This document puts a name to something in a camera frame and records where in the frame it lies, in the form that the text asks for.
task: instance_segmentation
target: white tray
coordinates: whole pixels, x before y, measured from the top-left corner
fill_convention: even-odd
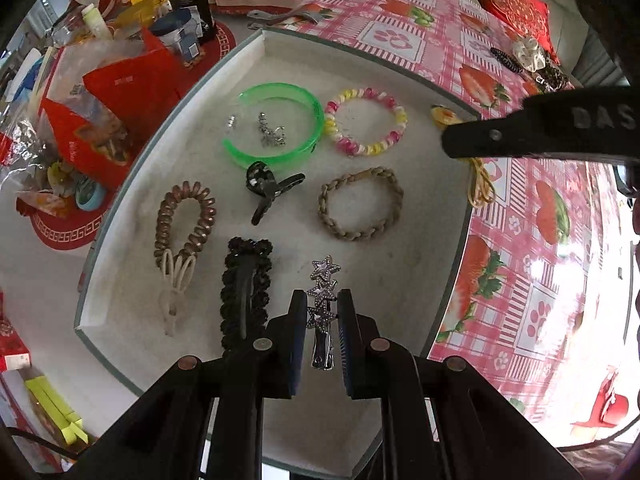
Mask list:
[[[346,157],[321,139],[298,168],[306,180],[279,197],[254,227],[250,219],[258,197],[244,188],[244,170],[226,156],[221,138],[233,97],[264,82],[306,88],[323,108],[343,89],[384,89],[407,111],[404,138],[382,155],[359,158]],[[356,310],[375,318],[383,336],[415,354],[427,352],[449,299],[470,218],[469,169],[442,151],[432,104],[447,105],[467,120],[478,116],[428,81],[360,51],[289,31],[268,30],[248,38],[180,102],[136,161],[87,260],[76,332],[137,394],[185,354],[203,361],[219,357],[223,261],[228,240],[241,236],[273,243],[270,316],[287,311],[295,288],[311,286],[310,261],[331,254],[342,266],[334,276],[337,288],[351,289]],[[350,102],[338,112],[338,120],[365,142],[378,140],[392,125],[388,111],[371,102]],[[333,238],[318,219],[322,184],[372,166],[396,172],[404,188],[400,221],[379,239],[356,243]],[[276,177],[291,173],[276,171]],[[161,278],[152,253],[159,203],[183,180],[209,187],[218,214],[187,291],[188,313],[171,338],[162,328]],[[380,218],[388,195],[380,183],[361,181],[331,200],[332,216],[343,226],[367,226]],[[178,208],[172,236],[179,246],[196,215],[195,205]],[[349,477],[379,431],[379,404],[354,402],[345,393],[336,326],[332,334],[334,370],[311,369],[314,338],[309,331],[297,396],[265,400],[265,462]]]

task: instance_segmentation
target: red round mat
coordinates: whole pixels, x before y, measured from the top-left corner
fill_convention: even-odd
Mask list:
[[[108,192],[102,205],[95,211],[73,211],[69,218],[57,218],[42,211],[31,215],[33,230],[45,245],[59,251],[77,249],[94,241],[102,216],[113,199]]]
[[[236,46],[236,38],[223,23],[216,22],[216,39],[202,45],[205,56],[195,66],[184,71],[182,83],[191,88],[209,69]],[[113,193],[108,193],[102,206],[87,212],[74,211],[69,218],[56,218],[41,211],[31,215],[31,224],[38,238],[52,249],[68,251],[94,241],[102,216],[111,204]]]

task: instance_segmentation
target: red pillow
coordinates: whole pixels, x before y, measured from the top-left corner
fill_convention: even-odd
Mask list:
[[[480,0],[482,6],[511,25],[522,36],[533,36],[546,49],[551,59],[559,63],[549,36],[549,8],[540,0]]]

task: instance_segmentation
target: pink tablecloth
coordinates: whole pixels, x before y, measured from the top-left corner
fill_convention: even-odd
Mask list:
[[[536,92],[489,51],[509,51],[514,32],[469,0],[306,4],[327,19],[313,25],[293,18],[285,28],[396,63],[485,119],[506,115]],[[464,356],[529,420],[539,421],[555,402],[572,337],[585,316],[596,316],[603,265],[608,255],[620,257],[618,198],[611,168],[601,164],[502,158],[485,166],[497,197],[474,212],[430,357]]]

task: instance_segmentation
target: metal rivet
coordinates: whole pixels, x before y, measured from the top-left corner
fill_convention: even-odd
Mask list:
[[[178,359],[178,368],[180,370],[193,370],[198,364],[198,359],[192,355],[185,355]]]
[[[447,359],[447,368],[453,372],[461,372],[466,368],[466,361],[462,357],[454,355]]]
[[[375,350],[376,352],[384,352],[386,350],[389,350],[389,347],[391,346],[389,344],[389,341],[387,341],[383,337],[379,337],[372,340],[370,344],[371,344],[371,349]]]
[[[261,337],[260,339],[256,339],[254,341],[254,348],[261,352],[268,350],[273,346],[273,341],[267,337]]]

